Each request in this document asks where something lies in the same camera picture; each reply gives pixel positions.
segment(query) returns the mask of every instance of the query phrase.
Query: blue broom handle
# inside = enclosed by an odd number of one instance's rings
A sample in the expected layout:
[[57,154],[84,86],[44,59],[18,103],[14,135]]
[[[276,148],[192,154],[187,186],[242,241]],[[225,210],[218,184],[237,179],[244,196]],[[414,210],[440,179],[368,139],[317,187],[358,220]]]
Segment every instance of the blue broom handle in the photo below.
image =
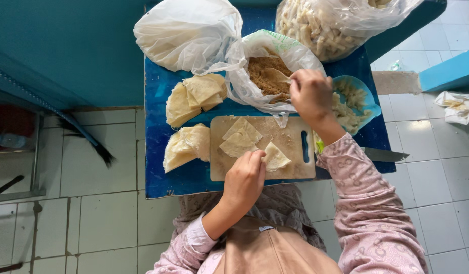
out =
[[54,106],[52,106],[51,104],[47,103],[45,100],[43,100],[40,96],[38,96],[37,94],[35,94],[34,92],[30,91],[29,89],[27,89],[26,87],[24,87],[22,84],[20,84],[18,81],[16,81],[15,79],[13,79],[11,76],[9,76],[8,74],[6,74],[5,72],[3,72],[2,70],[0,70],[0,77],[3,78],[5,81],[9,82],[10,84],[13,84],[13,86],[17,87],[18,89],[24,91],[24,93],[26,95],[28,95],[29,97],[33,98],[35,101],[37,101],[40,105],[42,105],[44,108],[46,109],[49,109],[49,110],[52,110],[53,112],[55,112],[57,115],[61,116],[62,118],[64,118],[67,122],[71,123],[73,126],[75,126],[85,137],[87,140],[89,140],[89,142],[91,142],[94,146],[97,146],[98,143],[94,140],[94,138],[89,134],[87,133],[86,130],[84,130],[80,125],[79,123],[73,118],[71,117],[70,115],[67,115],[65,113],[63,113],[62,111],[56,109]]

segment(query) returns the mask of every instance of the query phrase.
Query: blue table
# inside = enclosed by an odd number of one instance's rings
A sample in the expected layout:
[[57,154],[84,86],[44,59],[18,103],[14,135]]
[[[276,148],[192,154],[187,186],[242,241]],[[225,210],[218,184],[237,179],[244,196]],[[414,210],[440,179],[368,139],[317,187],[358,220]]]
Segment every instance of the blue table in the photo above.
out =
[[[243,18],[242,35],[248,35],[260,29],[274,31],[275,8],[238,7]],[[365,47],[362,46],[347,58],[324,65],[328,76],[351,75],[359,78],[370,89],[375,102],[380,102],[371,74],[370,63]],[[160,67],[145,58],[145,195],[147,198],[159,198],[167,195],[188,195],[206,191],[223,190],[223,182],[213,182],[210,179],[210,164],[199,159],[178,167],[165,174],[163,168],[165,146],[174,130],[165,122],[165,102],[172,88],[183,78],[192,77],[190,72],[172,72]],[[183,126],[193,126],[197,123],[211,124],[211,119],[219,115],[267,115],[251,106],[244,106],[226,99],[208,112],[203,112]],[[383,116],[374,118],[354,139],[360,146],[390,150],[390,143],[385,128]],[[395,163],[374,162],[381,173],[395,172]],[[330,179],[329,172],[316,168],[317,179]],[[282,182],[301,182],[312,179],[266,180],[265,185],[280,184]]]

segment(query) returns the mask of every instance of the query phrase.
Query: blue plastic bowl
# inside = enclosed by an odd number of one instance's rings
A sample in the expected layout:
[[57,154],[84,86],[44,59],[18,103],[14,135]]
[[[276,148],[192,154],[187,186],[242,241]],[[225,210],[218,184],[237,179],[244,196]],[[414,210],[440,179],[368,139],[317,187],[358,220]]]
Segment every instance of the blue plastic bowl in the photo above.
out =
[[[378,106],[375,103],[375,100],[373,99],[373,95],[371,94],[370,89],[360,79],[358,79],[356,77],[353,77],[353,76],[349,76],[349,75],[342,75],[342,76],[335,77],[333,79],[334,84],[339,82],[339,81],[350,82],[352,85],[356,86],[356,88],[366,91],[366,97],[365,97],[366,105],[363,107],[363,109],[360,111],[356,108],[351,108],[354,111],[354,113],[356,113],[356,116],[363,115],[363,111],[366,110],[366,109],[369,109],[372,112],[372,115],[370,117],[363,120],[363,123],[361,124],[361,126],[358,127],[358,131],[362,127],[364,127],[367,123],[369,123],[373,118],[375,118],[375,117],[379,116],[380,114],[382,114],[382,109],[380,108],[380,106]],[[339,96],[341,97],[341,103],[345,103],[346,102],[346,97],[343,94],[341,94],[339,92],[339,90],[336,90],[336,93],[339,94]]]

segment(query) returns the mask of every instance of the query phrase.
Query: crumpled paper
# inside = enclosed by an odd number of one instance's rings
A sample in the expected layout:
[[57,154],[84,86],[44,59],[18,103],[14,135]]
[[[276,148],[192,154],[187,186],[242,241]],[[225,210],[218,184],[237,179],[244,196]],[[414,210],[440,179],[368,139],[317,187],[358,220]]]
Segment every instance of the crumpled paper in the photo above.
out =
[[469,94],[444,91],[434,101],[444,109],[444,120],[448,123],[469,123]]

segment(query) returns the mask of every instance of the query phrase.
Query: knife blade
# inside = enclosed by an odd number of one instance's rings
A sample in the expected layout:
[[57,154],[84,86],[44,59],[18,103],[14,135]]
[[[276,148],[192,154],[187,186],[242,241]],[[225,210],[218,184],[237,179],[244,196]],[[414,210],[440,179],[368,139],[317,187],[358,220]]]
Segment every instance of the knife blade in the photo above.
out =
[[370,147],[361,147],[361,149],[365,152],[366,156],[368,156],[368,158],[370,158],[370,160],[372,161],[398,162],[402,161],[410,155],[407,153],[400,153]]

